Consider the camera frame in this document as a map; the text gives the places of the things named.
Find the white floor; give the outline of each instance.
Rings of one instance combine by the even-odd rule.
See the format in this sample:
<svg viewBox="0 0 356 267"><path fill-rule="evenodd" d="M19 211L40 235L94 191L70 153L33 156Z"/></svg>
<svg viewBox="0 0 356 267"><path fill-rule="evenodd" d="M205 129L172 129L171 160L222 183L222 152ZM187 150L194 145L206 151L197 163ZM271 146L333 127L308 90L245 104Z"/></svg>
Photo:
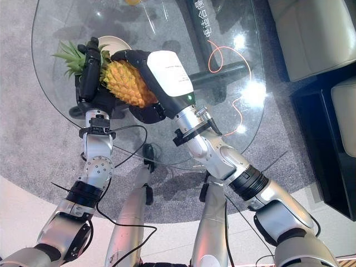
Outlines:
<svg viewBox="0 0 356 267"><path fill-rule="evenodd" d="M320 239L335 256L356 253L356 222L318 200L310 186L293 193L293 196L320 222ZM0 256L4 258L23 247L33 246L55 207L0 176ZM253 224L253 213L243 211L243 214ZM95 234L90 248L66 266L103 266L113 225L97 217L93 218L93 224ZM143 261L188 264L198 224L198 221L156 224L158 231L142 248ZM236 265L254 264L256 259L269 254L239 214L229 215L229 240ZM271 259L261 262L270 263Z"/></svg>

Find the gray carpet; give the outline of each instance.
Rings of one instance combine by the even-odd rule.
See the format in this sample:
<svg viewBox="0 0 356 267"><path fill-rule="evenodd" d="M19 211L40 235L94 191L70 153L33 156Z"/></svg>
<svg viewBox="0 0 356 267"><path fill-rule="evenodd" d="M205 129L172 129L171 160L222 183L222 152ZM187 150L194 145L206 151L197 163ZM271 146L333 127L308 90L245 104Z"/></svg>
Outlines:
<svg viewBox="0 0 356 267"><path fill-rule="evenodd" d="M294 192L315 178L289 95L313 78L288 82L268 3L254 3L268 96L258 133L244 155L257 168L266 169L267 176ZM35 8L35 0L0 0L0 174L56 204L66 193L50 181L70 187L81 174L81 140L78 128L57 112L38 84L31 60ZM117 150L114 161L120 162L126 156ZM116 171L112 187L101 203L102 210L111 217L120 212L141 163L140 159L132 159ZM158 166L152 176L155 203L147 207L147 221L199 219L203 205L198 197L203 178L203 173ZM245 209L230 189L227 193L239 208Z"/></svg>

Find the black clamp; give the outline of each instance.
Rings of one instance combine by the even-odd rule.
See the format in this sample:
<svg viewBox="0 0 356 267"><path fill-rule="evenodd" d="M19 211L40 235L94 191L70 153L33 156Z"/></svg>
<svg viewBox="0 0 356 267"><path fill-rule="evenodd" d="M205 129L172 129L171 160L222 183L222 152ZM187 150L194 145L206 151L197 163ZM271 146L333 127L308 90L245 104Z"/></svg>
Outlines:
<svg viewBox="0 0 356 267"><path fill-rule="evenodd" d="M187 136L184 136L182 131L180 129L175 130L175 134L177 134L177 137L173 139L173 142L176 146L183 145L184 143L187 143L189 140L193 139L195 136L201 134L208 128L212 128L218 135L222 135L222 133L219 131L219 129L216 127L215 121L213 118L208 119L204 124L202 124L199 128L195 129L193 132L188 134Z"/></svg>
<svg viewBox="0 0 356 267"><path fill-rule="evenodd" d="M104 118L103 115L96 115L90 119L90 127L79 130L79 137L83 138L85 133L94 135L111 135L112 139L116 138L115 132L110 132L110 120Z"/></svg>

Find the yellow pineapple skin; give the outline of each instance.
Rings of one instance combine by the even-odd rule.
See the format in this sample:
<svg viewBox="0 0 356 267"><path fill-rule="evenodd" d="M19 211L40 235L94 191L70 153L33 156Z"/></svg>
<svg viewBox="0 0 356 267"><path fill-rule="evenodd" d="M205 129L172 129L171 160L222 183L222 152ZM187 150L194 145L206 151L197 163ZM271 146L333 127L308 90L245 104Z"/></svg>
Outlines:
<svg viewBox="0 0 356 267"><path fill-rule="evenodd" d="M138 107L157 103L139 71L126 61L112 61L105 72L106 87L120 100Z"/></svg>

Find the white plate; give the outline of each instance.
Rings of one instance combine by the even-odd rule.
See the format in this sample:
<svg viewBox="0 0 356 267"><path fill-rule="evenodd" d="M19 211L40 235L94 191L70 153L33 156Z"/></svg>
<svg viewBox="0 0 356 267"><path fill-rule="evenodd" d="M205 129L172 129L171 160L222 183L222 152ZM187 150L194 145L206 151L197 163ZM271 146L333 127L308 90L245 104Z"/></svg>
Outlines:
<svg viewBox="0 0 356 267"><path fill-rule="evenodd" d="M132 48L123 40L115 36L102 36L99 37L99 46L108 45L103 50L108 50L110 56L121 50L132 50Z"/></svg>

